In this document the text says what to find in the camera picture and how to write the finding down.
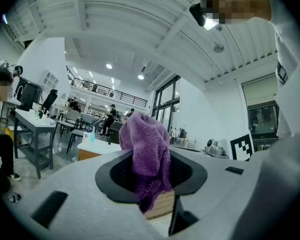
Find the black metal railing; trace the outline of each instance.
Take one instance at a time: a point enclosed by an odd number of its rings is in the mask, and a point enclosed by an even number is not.
[[[128,102],[130,104],[138,105],[138,106],[141,106],[141,107],[144,107],[144,108],[147,105],[147,100],[145,100],[143,98],[139,98],[139,97],[124,93],[124,92],[119,91],[119,90],[113,90],[111,88],[108,88],[108,87],[105,87],[105,86],[102,86],[100,84],[96,84],[96,83],[93,83],[93,82],[89,82],[89,81],[85,81],[85,80],[75,78],[75,79],[72,80],[72,82],[70,84],[72,86],[75,86],[75,87],[78,87],[78,88],[82,88],[82,89],[92,91],[96,94],[105,95],[109,98],[124,101],[124,102]]]

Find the towel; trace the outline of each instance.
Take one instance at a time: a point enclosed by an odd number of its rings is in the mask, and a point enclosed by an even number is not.
[[[158,196],[172,189],[170,175],[170,136],[164,125],[151,117],[134,113],[119,131],[122,150],[133,149],[132,172],[139,208],[151,210]]]

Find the black shoe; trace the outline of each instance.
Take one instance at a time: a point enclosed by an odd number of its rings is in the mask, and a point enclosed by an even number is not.
[[[18,201],[21,199],[21,195],[16,192],[11,192],[11,196],[9,197],[9,201],[17,204]]]
[[[17,173],[13,173],[7,177],[15,182],[21,181],[21,177]]]

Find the black hair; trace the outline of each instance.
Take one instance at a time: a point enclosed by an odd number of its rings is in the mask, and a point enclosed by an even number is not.
[[[14,79],[8,69],[0,67],[0,85],[9,86],[14,82]]]

